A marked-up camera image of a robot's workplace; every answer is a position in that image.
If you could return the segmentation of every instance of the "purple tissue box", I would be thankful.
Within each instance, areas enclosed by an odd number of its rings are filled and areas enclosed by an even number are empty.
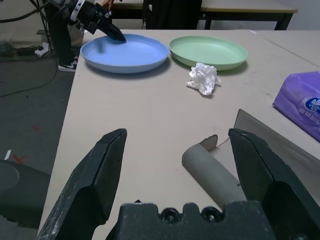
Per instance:
[[[289,75],[273,106],[320,142],[320,71]]]

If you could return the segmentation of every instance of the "red mark on floor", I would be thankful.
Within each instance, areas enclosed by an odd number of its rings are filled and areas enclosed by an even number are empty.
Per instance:
[[[18,164],[24,164],[22,162],[22,160],[26,159],[28,156],[23,156],[21,158],[18,158],[16,155],[13,155],[13,158],[15,159],[15,161],[18,163]]]
[[[32,129],[33,129],[35,132],[40,132],[40,124],[38,124],[37,126],[32,126]]]

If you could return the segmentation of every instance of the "shoe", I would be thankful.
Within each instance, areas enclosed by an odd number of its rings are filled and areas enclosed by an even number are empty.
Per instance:
[[[71,65],[59,64],[58,69],[62,72],[75,72],[77,68],[77,64],[75,62],[71,63]]]
[[[79,60],[79,58],[77,56],[75,56],[73,58],[73,63],[77,65],[78,64],[78,60]]]

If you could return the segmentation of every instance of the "blue plate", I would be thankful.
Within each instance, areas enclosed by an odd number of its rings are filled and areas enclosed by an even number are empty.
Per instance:
[[[146,72],[160,66],[169,49],[158,40],[142,35],[125,34],[126,43],[108,36],[87,42],[81,55],[94,68],[117,74]]]

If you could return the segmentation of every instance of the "crumpled tissue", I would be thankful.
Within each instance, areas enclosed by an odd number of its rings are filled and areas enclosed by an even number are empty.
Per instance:
[[[220,85],[221,83],[220,78],[217,76],[217,69],[201,62],[198,62],[195,67],[191,67],[189,75],[191,81],[188,81],[186,86],[198,89],[202,95],[212,94],[215,85]]]

